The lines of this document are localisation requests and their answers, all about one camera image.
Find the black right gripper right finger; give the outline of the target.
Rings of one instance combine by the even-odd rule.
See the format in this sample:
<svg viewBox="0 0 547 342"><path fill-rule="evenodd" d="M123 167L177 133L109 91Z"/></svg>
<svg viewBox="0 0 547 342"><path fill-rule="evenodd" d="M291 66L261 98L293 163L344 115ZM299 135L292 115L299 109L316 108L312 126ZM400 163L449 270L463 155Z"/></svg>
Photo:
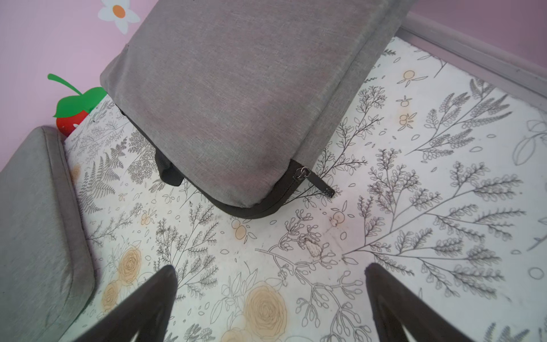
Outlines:
<svg viewBox="0 0 547 342"><path fill-rule="evenodd" d="M367 293L380 341L469 341L381 265L365 270Z"/></svg>

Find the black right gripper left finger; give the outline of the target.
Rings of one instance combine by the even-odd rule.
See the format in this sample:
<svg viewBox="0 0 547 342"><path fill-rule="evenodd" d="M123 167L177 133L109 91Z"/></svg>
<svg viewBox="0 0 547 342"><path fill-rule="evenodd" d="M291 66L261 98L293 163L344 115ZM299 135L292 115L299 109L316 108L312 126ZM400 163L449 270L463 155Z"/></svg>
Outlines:
<svg viewBox="0 0 547 342"><path fill-rule="evenodd" d="M177 275L166 265L77 341L163 341L177 296Z"/></svg>

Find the grey laptop bag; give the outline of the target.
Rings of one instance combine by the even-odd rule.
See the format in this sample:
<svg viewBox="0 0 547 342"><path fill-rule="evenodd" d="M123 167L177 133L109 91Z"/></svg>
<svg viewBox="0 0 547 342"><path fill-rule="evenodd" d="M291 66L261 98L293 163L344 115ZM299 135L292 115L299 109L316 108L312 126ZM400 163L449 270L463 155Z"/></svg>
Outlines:
<svg viewBox="0 0 547 342"><path fill-rule="evenodd" d="M1 171L1 340L58 341L95 287L59 132L30 132Z"/></svg>
<svg viewBox="0 0 547 342"><path fill-rule="evenodd" d="M161 179L222 211L275 213L319 155L411 1L158 1L101 74Z"/></svg>

